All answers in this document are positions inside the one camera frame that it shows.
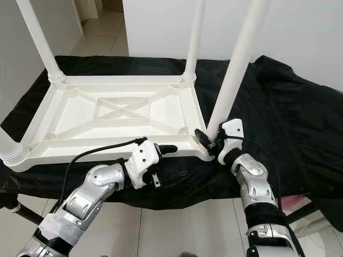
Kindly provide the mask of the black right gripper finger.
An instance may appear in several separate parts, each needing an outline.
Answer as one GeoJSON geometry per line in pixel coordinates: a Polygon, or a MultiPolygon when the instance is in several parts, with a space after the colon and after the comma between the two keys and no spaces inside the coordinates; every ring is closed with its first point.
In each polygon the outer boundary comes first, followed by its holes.
{"type": "Polygon", "coordinates": [[[208,154],[216,154],[215,140],[210,139],[202,130],[195,129],[194,133],[199,144],[206,149],[208,154]]]}

